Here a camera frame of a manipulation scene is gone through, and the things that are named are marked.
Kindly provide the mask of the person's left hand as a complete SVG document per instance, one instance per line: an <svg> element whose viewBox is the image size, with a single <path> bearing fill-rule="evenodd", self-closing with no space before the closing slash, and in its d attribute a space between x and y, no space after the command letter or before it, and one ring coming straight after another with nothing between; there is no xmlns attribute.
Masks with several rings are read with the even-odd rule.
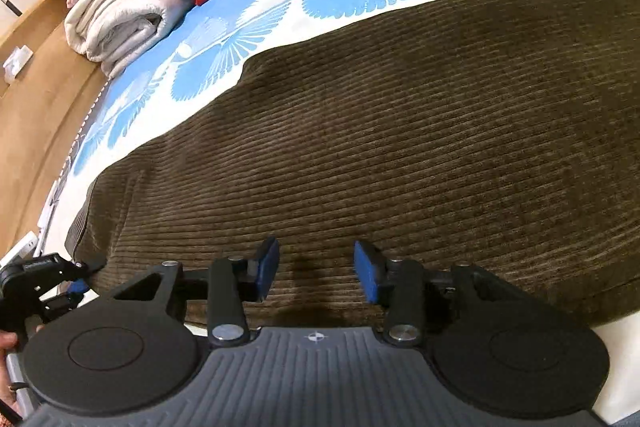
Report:
<svg viewBox="0 0 640 427"><path fill-rule="evenodd" d="M12 407L15 413L19 414L20 406L17 404L15 393L10 389L10 374L6 357L13 351L17 344L17 335L15 333L2 331L0 333L0 392L1 400L9 407Z"/></svg>

